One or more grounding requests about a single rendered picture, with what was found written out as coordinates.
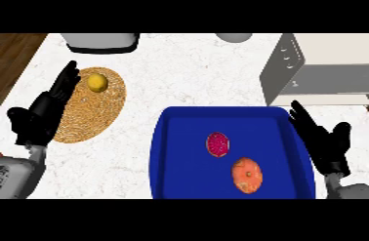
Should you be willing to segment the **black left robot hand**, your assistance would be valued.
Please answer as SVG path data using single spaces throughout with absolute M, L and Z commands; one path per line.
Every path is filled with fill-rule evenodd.
M 55 137 L 66 106 L 80 81 L 80 69 L 77 62 L 72 60 L 57 77 L 51 90 L 41 93 L 32 107 L 13 107 L 8 110 L 13 131 L 18 135 L 17 145 L 48 146 Z

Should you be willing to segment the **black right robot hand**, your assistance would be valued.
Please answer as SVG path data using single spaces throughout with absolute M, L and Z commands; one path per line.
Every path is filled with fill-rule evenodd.
M 340 122 L 330 132 L 320 126 L 300 102 L 292 103 L 289 121 L 305 142 L 306 149 L 320 173 L 351 175 L 346 153 L 351 149 L 352 126 Z

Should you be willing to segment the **blue tray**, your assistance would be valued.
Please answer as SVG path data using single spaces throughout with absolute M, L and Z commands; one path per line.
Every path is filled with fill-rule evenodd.
M 216 158 L 207 138 L 222 132 L 228 154 Z M 235 186 L 232 165 L 241 157 L 261 165 L 263 184 L 246 194 Z M 309 153 L 274 106 L 172 106 L 159 118 L 151 151 L 156 199 L 314 199 L 315 173 Z

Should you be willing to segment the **pink cupcake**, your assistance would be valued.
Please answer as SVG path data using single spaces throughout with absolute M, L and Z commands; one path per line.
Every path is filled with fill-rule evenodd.
M 216 158 L 224 157 L 230 152 L 231 141 L 222 132 L 213 132 L 207 138 L 207 150 Z

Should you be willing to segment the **round woven placemat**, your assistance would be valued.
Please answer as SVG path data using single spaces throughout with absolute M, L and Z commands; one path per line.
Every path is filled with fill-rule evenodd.
M 107 89 L 94 92 L 89 78 L 101 74 L 107 78 Z M 120 74 L 107 67 L 89 67 L 80 71 L 82 81 L 67 103 L 54 140 L 76 143 L 97 137 L 120 115 L 128 98 L 128 88 Z

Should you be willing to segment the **yellow lemon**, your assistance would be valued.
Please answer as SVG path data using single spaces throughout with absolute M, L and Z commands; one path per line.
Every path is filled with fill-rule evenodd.
M 103 74 L 92 74 L 89 76 L 89 88 L 94 92 L 101 93 L 108 87 L 108 80 Z

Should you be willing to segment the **orange round fruit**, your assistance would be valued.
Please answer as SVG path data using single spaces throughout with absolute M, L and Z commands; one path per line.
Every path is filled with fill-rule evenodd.
M 259 163 L 241 157 L 232 165 L 232 179 L 237 188 L 246 193 L 256 193 L 263 184 L 263 172 Z

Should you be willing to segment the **grey round object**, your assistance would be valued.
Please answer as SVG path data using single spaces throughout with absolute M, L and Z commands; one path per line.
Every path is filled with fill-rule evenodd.
M 243 43 L 252 38 L 253 34 L 252 33 L 219 33 L 216 36 L 228 43 Z

